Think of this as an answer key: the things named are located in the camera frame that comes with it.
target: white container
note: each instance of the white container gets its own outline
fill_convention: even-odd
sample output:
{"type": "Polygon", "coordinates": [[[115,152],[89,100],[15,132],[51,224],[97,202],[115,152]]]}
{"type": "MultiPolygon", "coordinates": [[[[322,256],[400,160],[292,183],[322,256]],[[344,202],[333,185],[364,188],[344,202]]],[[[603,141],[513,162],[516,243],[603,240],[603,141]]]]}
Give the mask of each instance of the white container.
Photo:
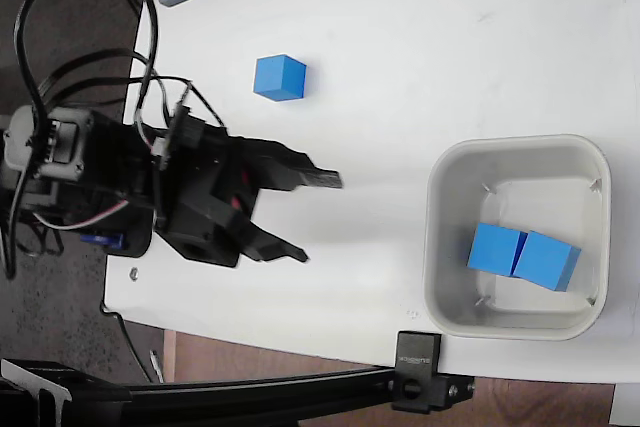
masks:
{"type": "Polygon", "coordinates": [[[554,135],[455,145],[429,179],[427,311],[443,332],[463,337],[580,335],[604,307],[610,224],[611,173],[589,140],[554,135]],[[468,268],[478,222],[582,249],[567,292],[468,268]]]}

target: blue cube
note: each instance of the blue cube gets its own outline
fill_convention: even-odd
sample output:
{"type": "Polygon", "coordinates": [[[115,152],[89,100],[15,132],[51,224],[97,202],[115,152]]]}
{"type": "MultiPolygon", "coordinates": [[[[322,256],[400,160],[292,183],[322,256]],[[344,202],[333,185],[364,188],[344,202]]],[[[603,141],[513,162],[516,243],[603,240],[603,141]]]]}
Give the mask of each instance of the blue cube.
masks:
{"type": "Polygon", "coordinates": [[[258,59],[253,91],[275,101],[301,99],[306,72],[306,65],[287,55],[258,59]]]}
{"type": "Polygon", "coordinates": [[[565,292],[579,255],[580,249],[572,245],[531,232],[513,275],[547,289],[565,292]]]}
{"type": "Polygon", "coordinates": [[[478,224],[468,266],[492,274],[511,276],[527,234],[497,225],[478,224]]]}

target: white table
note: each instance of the white table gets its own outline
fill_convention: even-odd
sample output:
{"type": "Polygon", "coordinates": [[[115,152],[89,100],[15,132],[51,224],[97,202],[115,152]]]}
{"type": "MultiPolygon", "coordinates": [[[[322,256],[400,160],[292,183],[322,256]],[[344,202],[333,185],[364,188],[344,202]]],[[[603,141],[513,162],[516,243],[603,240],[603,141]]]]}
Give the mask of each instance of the white table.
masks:
{"type": "MultiPolygon", "coordinates": [[[[160,7],[159,72],[192,78],[233,135],[307,152],[319,167],[339,170],[346,187],[260,196],[255,222],[303,247],[308,264],[198,264],[154,237],[140,259],[109,259],[107,305],[163,328],[392,365],[399,330],[437,331],[422,298],[426,184],[436,159],[465,139],[576,133],[603,149],[613,173],[605,311],[567,342],[447,337],[440,370],[640,382],[638,2],[193,0],[160,7]],[[252,93],[255,60],[279,53],[308,64],[304,100],[273,103],[252,93]]],[[[143,16],[141,52],[147,42],[143,16]]],[[[159,105],[153,91],[146,121],[159,123],[159,105]]]]}

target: wooden floor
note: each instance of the wooden floor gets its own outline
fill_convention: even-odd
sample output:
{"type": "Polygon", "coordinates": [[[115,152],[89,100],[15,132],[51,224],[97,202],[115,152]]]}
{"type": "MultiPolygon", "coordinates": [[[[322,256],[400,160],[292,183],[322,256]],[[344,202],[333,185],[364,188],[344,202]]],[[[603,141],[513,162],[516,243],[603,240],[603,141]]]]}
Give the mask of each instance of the wooden floor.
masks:
{"type": "MultiPolygon", "coordinates": [[[[165,375],[176,382],[251,379],[331,372],[359,367],[315,357],[168,332],[165,375]]],[[[473,400],[429,416],[392,411],[389,406],[305,421],[313,427],[338,426],[606,426],[612,385],[555,384],[478,379],[473,400]]]]}

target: black bracket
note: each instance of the black bracket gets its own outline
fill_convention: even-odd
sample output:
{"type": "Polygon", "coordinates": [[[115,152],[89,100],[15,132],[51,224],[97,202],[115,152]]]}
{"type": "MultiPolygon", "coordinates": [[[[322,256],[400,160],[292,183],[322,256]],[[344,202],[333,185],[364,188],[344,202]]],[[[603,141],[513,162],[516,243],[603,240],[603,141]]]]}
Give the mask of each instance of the black bracket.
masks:
{"type": "Polygon", "coordinates": [[[473,377],[437,372],[439,353],[440,335],[400,332],[395,369],[130,386],[55,362],[3,360],[11,385],[0,383],[0,410],[35,427],[284,426],[388,402],[428,414],[473,396],[473,377]]]}
{"type": "Polygon", "coordinates": [[[394,410],[428,414],[473,397],[473,377],[438,373],[440,341],[440,334],[398,333],[391,404],[394,410]]]}

